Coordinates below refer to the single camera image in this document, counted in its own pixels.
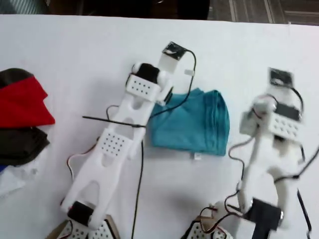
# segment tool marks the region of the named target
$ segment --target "white table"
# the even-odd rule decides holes
[[[43,239],[65,218],[59,210],[71,184],[65,160],[89,148],[105,125],[81,116],[105,117],[106,107],[120,102],[132,64],[156,65],[171,40],[197,55],[194,85],[222,92],[230,113],[229,144],[247,138],[239,134],[240,115],[265,91],[268,67],[292,71],[306,106],[306,156],[313,153],[319,143],[318,27],[2,15],[0,70],[19,67],[34,73],[49,94],[45,103],[56,124],[46,129],[51,145],[38,180],[0,204],[1,238]],[[182,72],[191,67],[191,56],[185,56],[175,75],[176,92],[186,91],[189,77]],[[247,160],[250,150],[251,146],[242,148],[237,155]],[[319,160],[300,181],[314,239],[319,237],[318,168]],[[194,162],[186,152],[148,146],[135,238],[181,237],[202,207],[233,193],[240,171],[240,164],[228,157]],[[125,164],[110,205],[123,239],[131,235],[139,173],[137,154]],[[298,206],[296,225],[287,238],[306,238],[306,230]]]

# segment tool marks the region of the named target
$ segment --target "teal towel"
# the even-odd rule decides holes
[[[153,114],[176,106],[185,97],[174,94],[167,105],[156,105]],[[197,88],[183,105],[154,117],[150,129],[154,146],[224,156],[229,114],[220,92],[204,93]]]

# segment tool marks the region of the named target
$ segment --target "black component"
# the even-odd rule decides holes
[[[143,63],[135,75],[144,80],[157,84],[159,72],[160,70],[151,64]]]
[[[68,217],[80,224],[88,226],[93,209],[76,201],[68,212]]]
[[[186,51],[187,49],[171,41],[162,53],[179,61]]]
[[[166,102],[166,104],[170,101],[171,97],[173,96],[173,87],[170,89],[169,93],[167,94],[167,96],[165,97],[164,101]]]
[[[293,87],[292,74],[287,71],[270,68],[270,84],[271,85],[286,85]]]
[[[281,219],[281,209],[258,199],[253,199],[251,209],[244,218],[256,224],[252,239],[267,239],[270,231],[276,231]]]
[[[282,137],[280,137],[280,136],[277,136],[277,135],[275,135],[275,140],[278,140],[278,141],[280,141],[280,142],[284,142],[284,141],[285,141],[284,138],[282,138]]]
[[[47,134],[35,127],[0,129],[0,165],[22,165],[49,144]]]
[[[300,111],[295,107],[287,106],[285,104],[277,103],[275,113],[290,118],[295,121],[300,121]]]

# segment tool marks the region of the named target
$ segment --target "black wire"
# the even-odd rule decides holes
[[[110,107],[118,107],[118,106],[111,105],[111,106],[107,107],[106,116],[107,116],[108,119],[100,119],[100,118],[85,117],[85,116],[83,116],[83,118],[92,119],[92,120],[101,120],[101,121],[117,123],[117,124],[123,124],[123,125],[129,125],[129,126],[132,126],[132,127],[145,127],[145,126],[142,126],[142,125],[139,125],[139,124],[129,124],[129,123],[123,123],[123,122],[117,122],[117,121],[110,120],[110,115],[109,115],[109,112],[108,112]],[[144,169],[144,145],[143,145],[143,141],[142,141],[142,143],[141,143],[141,173],[140,173],[138,190],[137,190],[137,194],[136,194],[136,202],[135,202],[135,209],[134,209],[134,220],[133,220],[132,236],[131,236],[132,239],[134,238],[134,231],[135,231],[136,217],[137,217],[137,211],[138,211],[138,204],[139,204],[139,197],[140,197],[140,189],[141,189],[141,182],[142,182],[142,176],[143,176],[143,169]]]
[[[220,218],[215,224],[214,224],[214,226],[212,226],[209,230],[207,230],[207,231],[203,231],[205,234],[210,234],[210,233],[212,233],[215,229],[216,229],[216,227],[225,219],[225,218],[227,218],[227,217],[229,217],[229,216],[236,216],[236,217],[238,217],[238,215],[236,214],[236,213],[228,213],[228,214],[226,214],[225,216],[223,216],[222,218]]]
[[[109,109],[110,109],[111,107],[119,107],[119,106],[117,106],[117,105],[110,105],[110,106],[108,106],[108,107],[106,108],[106,116],[107,116],[108,120],[110,120]]]
[[[297,196],[298,196],[298,200],[299,200],[299,203],[300,203],[300,206],[301,206],[301,209],[303,211],[303,214],[304,214],[304,217],[305,217],[305,220],[307,223],[307,227],[308,227],[307,238],[310,239],[310,233],[311,233],[313,228],[311,226],[311,222],[310,222],[310,219],[309,219],[309,216],[308,216],[308,213],[307,213],[307,210],[306,210],[303,198],[301,197],[301,193],[300,193],[299,189],[297,192]]]
[[[143,169],[144,169],[144,146],[143,146],[143,141],[141,143],[142,147],[142,163],[141,163],[141,174],[140,174],[140,179],[139,179],[139,186],[138,186],[138,191],[136,194],[136,202],[135,202],[135,211],[134,211],[134,220],[133,220],[133,227],[132,227],[132,236],[131,239],[134,238],[134,230],[135,230],[135,223],[136,223],[136,215],[138,211],[138,204],[139,204],[139,196],[140,196],[140,189],[141,189],[141,182],[142,182],[142,175],[143,175]]]
[[[184,103],[187,101],[187,99],[188,99],[188,97],[189,97],[189,94],[190,94],[191,86],[192,86],[192,84],[193,84],[194,76],[195,76],[195,70],[196,70],[197,60],[196,60],[196,56],[195,56],[195,53],[194,53],[194,52],[192,52],[191,50],[186,50],[186,52],[189,52],[189,53],[192,54],[193,57],[194,57],[193,75],[192,75],[191,80],[190,80],[190,84],[189,84],[189,88],[188,88],[188,92],[187,92],[186,97],[184,98],[184,100],[182,100],[182,102],[180,102],[180,103],[177,104],[176,106],[173,106],[173,107],[168,108],[168,109],[166,109],[166,110],[163,110],[163,111],[160,111],[160,112],[155,113],[154,115],[152,115],[152,116],[150,117],[150,119],[152,119],[153,117],[158,116],[158,115],[160,115],[160,114],[163,114],[163,113],[165,113],[165,112],[172,111],[172,110],[176,109],[177,107],[180,107],[182,104],[184,104]]]
[[[317,148],[315,154],[312,156],[312,158],[309,160],[309,162],[306,164],[305,167],[303,167],[303,169],[298,173],[298,174],[294,174],[294,175],[288,175],[288,176],[282,176],[282,177],[279,177],[277,178],[274,183],[279,183],[283,180],[286,180],[286,179],[299,179],[300,176],[308,169],[308,167],[313,163],[313,161],[317,158],[319,154],[319,147]]]
[[[96,117],[90,117],[90,116],[82,116],[82,118],[90,119],[90,120],[105,121],[105,122],[109,122],[109,123],[117,123],[117,124],[122,124],[122,125],[128,125],[128,126],[132,126],[133,128],[141,128],[141,127],[146,128],[145,125],[118,122],[118,121],[114,121],[114,120],[110,120],[110,119],[102,119],[102,118],[96,118]]]

